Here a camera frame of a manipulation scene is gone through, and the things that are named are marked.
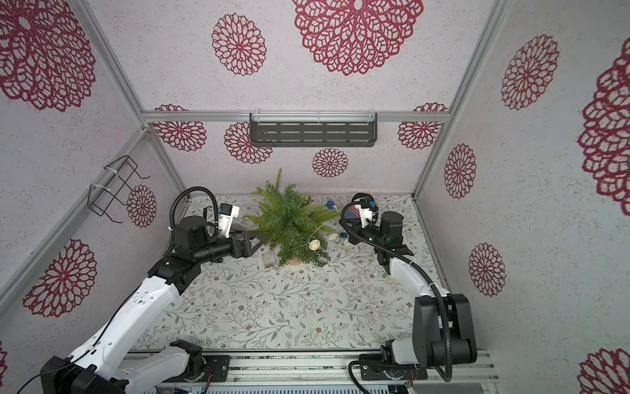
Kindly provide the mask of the small green christmas tree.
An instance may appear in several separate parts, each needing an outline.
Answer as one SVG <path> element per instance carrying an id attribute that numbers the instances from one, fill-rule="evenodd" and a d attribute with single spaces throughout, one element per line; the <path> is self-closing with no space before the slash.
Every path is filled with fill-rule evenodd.
<path id="1" fill-rule="evenodd" d="M 330 262 L 328 242 L 323 241 L 319 251 L 310 251 L 304 246 L 298 248 L 298 245 L 323 223 L 327 228 L 323 228 L 320 235 L 334 231 L 331 223 L 337 217 L 335 210 L 316 205 L 311 195 L 299 191 L 295 184 L 283 186 L 282 170 L 273 182 L 267 181 L 256 188 L 253 195 L 258 198 L 258 211 L 246 215 L 245 220 L 254 225 L 255 231 L 269 237 L 268 247 L 276 252 L 279 266 L 297 263 L 323 267 Z"/>

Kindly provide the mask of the white ball string lights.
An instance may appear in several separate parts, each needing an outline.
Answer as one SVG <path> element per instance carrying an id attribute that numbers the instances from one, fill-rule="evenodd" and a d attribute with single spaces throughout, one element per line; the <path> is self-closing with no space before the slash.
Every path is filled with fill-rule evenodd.
<path id="1" fill-rule="evenodd" d="M 298 248 L 304 246 L 310 251 L 319 251 L 323 247 L 323 241 L 339 243 L 349 239 L 346 231 L 325 231 L 320 235 L 320 231 L 327 228 L 326 223 L 320 225 L 310 236 L 307 237 Z"/>

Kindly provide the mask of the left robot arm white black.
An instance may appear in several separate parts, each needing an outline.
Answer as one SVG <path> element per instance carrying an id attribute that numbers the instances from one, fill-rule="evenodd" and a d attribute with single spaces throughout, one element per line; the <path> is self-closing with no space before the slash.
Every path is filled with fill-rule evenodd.
<path id="1" fill-rule="evenodd" d="M 249 258 L 268 238 L 240 225 L 220 230 L 200 216 L 172 226 L 174 246 L 113 317 L 84 344 L 62 359 L 52 357 L 41 369 L 45 393 L 142 393 L 169 379 L 189 382 L 207 377 L 201 346 L 173 341 L 156 356 L 124 366 L 122 361 L 139 336 L 173 304 L 208 262 L 226 257 Z"/>

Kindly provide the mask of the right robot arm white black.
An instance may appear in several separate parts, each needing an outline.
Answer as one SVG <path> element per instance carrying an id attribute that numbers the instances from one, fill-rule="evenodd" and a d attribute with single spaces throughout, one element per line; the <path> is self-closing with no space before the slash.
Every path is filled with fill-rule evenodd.
<path id="1" fill-rule="evenodd" d="M 382 346 L 386 364 L 438 369 L 443 375 L 457 364 L 477 361 L 477 345 L 468 298 L 453 294 L 412 260 L 404 243 L 403 216 L 387 211 L 379 226 L 367 219 L 341 216 L 340 225 L 354 244 L 372 246 L 386 273 L 413 299 L 412 333 Z"/>

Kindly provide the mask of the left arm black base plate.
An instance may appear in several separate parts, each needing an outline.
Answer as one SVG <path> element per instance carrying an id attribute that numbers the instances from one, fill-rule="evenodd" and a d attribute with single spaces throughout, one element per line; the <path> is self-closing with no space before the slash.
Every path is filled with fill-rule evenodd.
<path id="1" fill-rule="evenodd" d="M 224 383 L 227 380 L 231 357 L 227 355 L 203 356 L 198 374 L 184 372 L 164 383 Z"/>

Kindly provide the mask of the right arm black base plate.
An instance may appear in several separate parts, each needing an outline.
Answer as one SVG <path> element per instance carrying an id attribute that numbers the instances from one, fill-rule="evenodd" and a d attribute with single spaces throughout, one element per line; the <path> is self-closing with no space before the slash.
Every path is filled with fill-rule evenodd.
<path id="1" fill-rule="evenodd" d="M 364 381 L 411 382 L 426 380 L 426 369 L 416 365 L 387 364 L 381 356 L 361 354 L 359 361 L 361 379 Z"/>

